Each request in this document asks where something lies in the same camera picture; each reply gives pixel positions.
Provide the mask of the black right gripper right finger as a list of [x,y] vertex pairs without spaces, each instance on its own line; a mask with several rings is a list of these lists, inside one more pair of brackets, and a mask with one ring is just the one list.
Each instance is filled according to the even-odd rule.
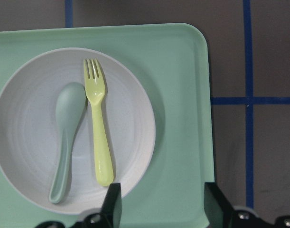
[[230,227],[234,209],[215,182],[205,183],[204,211],[210,227]]

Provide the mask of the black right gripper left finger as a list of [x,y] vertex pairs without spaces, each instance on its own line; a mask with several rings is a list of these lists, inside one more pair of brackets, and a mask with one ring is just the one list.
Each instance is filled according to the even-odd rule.
[[105,196],[100,215],[102,228],[118,228],[122,218],[121,184],[112,183]]

